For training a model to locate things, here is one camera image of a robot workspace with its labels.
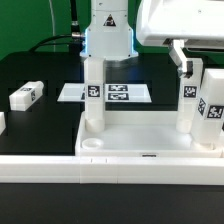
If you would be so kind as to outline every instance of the white rectangular block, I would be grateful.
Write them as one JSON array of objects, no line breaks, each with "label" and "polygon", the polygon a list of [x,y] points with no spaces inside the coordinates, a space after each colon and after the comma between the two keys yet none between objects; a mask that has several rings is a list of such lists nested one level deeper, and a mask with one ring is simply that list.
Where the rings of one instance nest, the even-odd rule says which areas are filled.
[{"label": "white rectangular block", "polygon": [[5,130],[5,116],[3,112],[0,112],[0,135]]},{"label": "white rectangular block", "polygon": [[11,110],[26,111],[43,95],[44,84],[28,82],[9,96]]},{"label": "white rectangular block", "polygon": [[87,58],[84,62],[86,128],[101,132],[105,126],[105,63],[102,58]]},{"label": "white rectangular block", "polygon": [[223,112],[224,69],[206,69],[191,128],[195,143],[216,143],[222,130]]}]

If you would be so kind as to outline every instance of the green wall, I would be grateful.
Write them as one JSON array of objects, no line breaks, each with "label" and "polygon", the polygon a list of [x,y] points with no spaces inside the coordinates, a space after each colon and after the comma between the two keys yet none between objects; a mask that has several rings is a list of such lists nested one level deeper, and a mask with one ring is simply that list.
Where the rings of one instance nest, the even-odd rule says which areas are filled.
[{"label": "green wall", "polygon": [[[69,0],[52,0],[56,34],[70,33]],[[0,0],[0,59],[52,36],[48,0]]]},{"label": "green wall", "polygon": [[[52,0],[56,34],[70,33],[70,0]],[[90,23],[91,0],[77,0],[78,19],[81,29]],[[128,21],[134,24],[136,0],[129,0]],[[0,59],[7,54],[27,51],[39,41],[52,36],[52,22],[49,0],[0,0]],[[167,52],[167,48],[142,47],[136,42],[135,48],[141,53]],[[40,50],[52,51],[53,47]],[[57,47],[56,51],[67,50]],[[214,61],[223,64],[223,54],[208,54]]]}]

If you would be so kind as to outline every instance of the black cable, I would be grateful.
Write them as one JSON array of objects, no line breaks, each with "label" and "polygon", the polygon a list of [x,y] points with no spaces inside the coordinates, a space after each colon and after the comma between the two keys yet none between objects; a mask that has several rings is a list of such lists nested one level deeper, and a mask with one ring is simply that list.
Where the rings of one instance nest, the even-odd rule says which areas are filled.
[{"label": "black cable", "polygon": [[38,44],[36,44],[34,47],[30,48],[30,52],[35,52],[35,50],[42,46],[43,44],[49,42],[49,41],[53,41],[53,40],[58,40],[58,39],[63,39],[63,38],[71,38],[72,35],[71,34],[64,34],[64,35],[56,35],[56,36],[53,36],[53,37],[49,37],[49,38],[46,38],[42,41],[40,41]]},{"label": "black cable", "polygon": [[79,42],[69,42],[69,43],[46,43],[46,44],[39,44],[34,47],[32,47],[29,52],[34,53],[39,47],[44,47],[44,46],[58,46],[58,45],[75,45],[75,44],[80,44]]}]

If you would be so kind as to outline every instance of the white post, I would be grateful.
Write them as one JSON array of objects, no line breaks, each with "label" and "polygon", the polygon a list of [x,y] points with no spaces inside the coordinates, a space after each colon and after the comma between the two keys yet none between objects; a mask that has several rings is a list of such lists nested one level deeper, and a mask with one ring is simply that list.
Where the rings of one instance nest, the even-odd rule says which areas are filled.
[{"label": "white post", "polygon": [[178,101],[176,128],[179,132],[189,133],[195,110],[198,104],[203,62],[199,58],[189,58],[193,62],[193,75],[190,78],[181,77]]},{"label": "white post", "polygon": [[105,127],[105,60],[88,58],[84,62],[85,119],[89,132],[101,132]]}]

